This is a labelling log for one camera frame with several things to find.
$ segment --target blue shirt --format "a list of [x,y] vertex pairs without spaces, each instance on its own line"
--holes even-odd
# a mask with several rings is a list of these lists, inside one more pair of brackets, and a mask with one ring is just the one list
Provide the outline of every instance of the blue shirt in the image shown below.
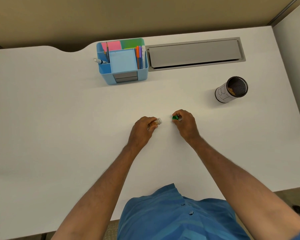
[[130,199],[120,217],[117,239],[250,239],[232,207],[220,199],[182,197],[174,184]]

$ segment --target glass vial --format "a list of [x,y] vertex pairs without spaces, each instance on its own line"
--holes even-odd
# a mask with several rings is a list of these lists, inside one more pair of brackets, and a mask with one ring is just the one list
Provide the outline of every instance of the glass vial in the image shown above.
[[150,124],[148,124],[148,129],[152,126],[152,125],[160,125],[162,124],[162,120],[160,118],[157,118],[155,121],[152,121]]

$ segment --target orange pen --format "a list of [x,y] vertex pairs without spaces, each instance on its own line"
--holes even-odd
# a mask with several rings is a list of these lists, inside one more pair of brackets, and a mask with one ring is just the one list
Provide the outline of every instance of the orange pen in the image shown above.
[[139,46],[136,47],[136,62],[139,69]]

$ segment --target forearm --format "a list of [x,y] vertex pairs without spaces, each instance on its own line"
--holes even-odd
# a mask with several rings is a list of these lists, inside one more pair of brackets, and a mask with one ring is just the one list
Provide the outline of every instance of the forearm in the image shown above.
[[276,194],[202,138],[189,144],[255,239],[291,239],[298,234],[299,215]]
[[76,203],[53,239],[102,239],[128,171],[140,149],[127,145]]

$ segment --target purple pen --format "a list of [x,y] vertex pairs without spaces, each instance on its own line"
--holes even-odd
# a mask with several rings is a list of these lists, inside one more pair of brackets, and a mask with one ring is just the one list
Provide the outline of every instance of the purple pen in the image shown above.
[[142,50],[141,50],[141,45],[139,45],[139,66],[140,66],[140,69],[143,69],[143,65],[142,65]]

